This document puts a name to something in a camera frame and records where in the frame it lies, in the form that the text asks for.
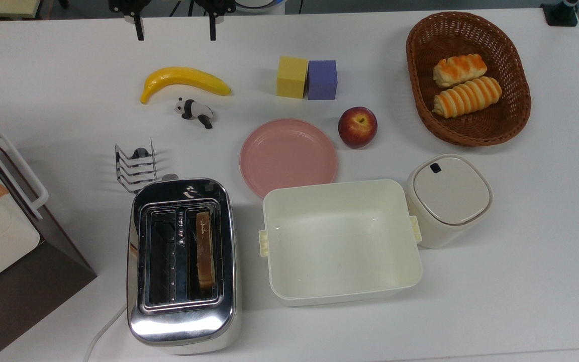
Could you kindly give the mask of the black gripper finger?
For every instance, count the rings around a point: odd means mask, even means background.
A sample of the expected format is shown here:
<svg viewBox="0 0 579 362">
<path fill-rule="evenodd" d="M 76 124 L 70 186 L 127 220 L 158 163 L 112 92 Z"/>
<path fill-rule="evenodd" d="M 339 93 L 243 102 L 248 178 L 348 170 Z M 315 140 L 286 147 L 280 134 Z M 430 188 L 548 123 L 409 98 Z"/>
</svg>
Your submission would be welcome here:
<svg viewBox="0 0 579 362">
<path fill-rule="evenodd" d="M 218 22 L 218 18 L 225 16 L 225 14 L 231 14 L 235 11 L 235 1 L 234 0 L 227 0 L 227 1 L 195 1 L 203 10 L 207 12 L 209 16 L 209 25 L 210 25 L 210 35 L 211 41 L 216 40 L 216 24 Z"/>
<path fill-rule="evenodd" d="M 145 7 L 148 6 L 150 0 L 143 1 L 122 1 L 122 0 L 109 0 L 109 9 L 113 13 L 121 13 L 126 21 L 133 23 L 136 28 L 136 36 L 138 41 L 143 41 L 143 24 L 141 18 L 141 12 Z"/>
</svg>

